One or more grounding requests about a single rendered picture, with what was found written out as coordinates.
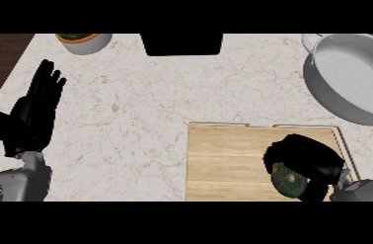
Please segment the black appliance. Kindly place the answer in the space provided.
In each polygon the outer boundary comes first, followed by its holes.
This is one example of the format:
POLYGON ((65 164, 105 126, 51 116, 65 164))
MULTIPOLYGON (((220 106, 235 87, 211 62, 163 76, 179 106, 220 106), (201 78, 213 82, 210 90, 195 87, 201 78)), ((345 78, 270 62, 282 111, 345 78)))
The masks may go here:
POLYGON ((223 34, 142 34, 149 56, 217 55, 223 34))

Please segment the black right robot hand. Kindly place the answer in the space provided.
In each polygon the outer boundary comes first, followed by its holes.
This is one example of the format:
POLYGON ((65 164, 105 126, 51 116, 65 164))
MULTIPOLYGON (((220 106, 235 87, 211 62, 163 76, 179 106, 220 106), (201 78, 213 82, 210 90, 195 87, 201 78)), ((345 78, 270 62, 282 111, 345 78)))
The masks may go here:
POLYGON ((338 153, 322 142, 294 133, 267 148, 264 165, 270 175, 273 165, 281 162, 309 178, 306 193, 297 199, 303 202, 322 202, 328 186, 338 183, 342 172, 344 159, 338 153))

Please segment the large grey pot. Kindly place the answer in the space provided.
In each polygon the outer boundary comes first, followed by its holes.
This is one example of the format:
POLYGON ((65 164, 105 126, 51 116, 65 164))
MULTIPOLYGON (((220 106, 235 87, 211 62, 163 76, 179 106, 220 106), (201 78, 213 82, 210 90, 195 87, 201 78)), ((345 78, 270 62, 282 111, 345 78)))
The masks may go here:
POLYGON ((373 36, 303 34, 304 78, 322 106, 345 121, 373 126, 373 36))

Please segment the pale wooden tray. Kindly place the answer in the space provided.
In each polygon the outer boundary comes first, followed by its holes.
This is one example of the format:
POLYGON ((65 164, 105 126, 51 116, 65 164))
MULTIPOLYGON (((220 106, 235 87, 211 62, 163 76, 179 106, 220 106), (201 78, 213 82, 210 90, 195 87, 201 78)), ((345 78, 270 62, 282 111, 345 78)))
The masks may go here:
POLYGON ((337 126, 194 122, 188 128, 186 199, 189 201, 297 202, 276 190, 266 170, 267 148, 289 134, 328 145, 345 160, 347 180, 360 180, 337 126))

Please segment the dark brown wooden surface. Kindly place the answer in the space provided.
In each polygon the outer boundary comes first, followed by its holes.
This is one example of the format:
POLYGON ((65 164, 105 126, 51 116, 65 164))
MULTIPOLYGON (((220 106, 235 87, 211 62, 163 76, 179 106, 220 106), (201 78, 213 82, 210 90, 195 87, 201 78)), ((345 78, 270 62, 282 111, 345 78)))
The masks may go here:
POLYGON ((0 34, 0 87, 3 86, 34 34, 0 34))

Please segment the dark green squash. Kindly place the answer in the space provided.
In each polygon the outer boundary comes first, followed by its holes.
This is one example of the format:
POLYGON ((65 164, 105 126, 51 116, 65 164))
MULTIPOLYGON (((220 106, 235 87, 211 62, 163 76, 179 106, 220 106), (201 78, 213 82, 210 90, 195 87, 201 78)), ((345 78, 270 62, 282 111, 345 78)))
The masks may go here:
POLYGON ((295 199, 306 193, 309 178, 281 162, 273 165, 272 183, 278 192, 285 197, 295 199))

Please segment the white plant pot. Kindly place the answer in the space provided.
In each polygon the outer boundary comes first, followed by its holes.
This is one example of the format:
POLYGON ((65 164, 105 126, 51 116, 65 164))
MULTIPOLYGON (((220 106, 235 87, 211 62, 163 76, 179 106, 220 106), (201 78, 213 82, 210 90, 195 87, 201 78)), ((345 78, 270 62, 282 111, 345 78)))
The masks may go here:
POLYGON ((77 55, 89 55, 98 53, 112 40, 111 34, 90 34, 83 39, 70 40, 56 35, 65 49, 77 55))

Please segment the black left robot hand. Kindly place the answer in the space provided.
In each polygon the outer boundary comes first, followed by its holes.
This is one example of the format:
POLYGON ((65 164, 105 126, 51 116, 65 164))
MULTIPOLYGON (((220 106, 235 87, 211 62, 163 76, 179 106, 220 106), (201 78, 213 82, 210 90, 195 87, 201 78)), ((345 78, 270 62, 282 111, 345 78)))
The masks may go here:
POLYGON ((28 94, 18 99, 11 114, 0 112, 0 141, 6 157, 17 157, 27 151, 42 152, 49 146, 64 84, 62 72, 45 59, 28 94))

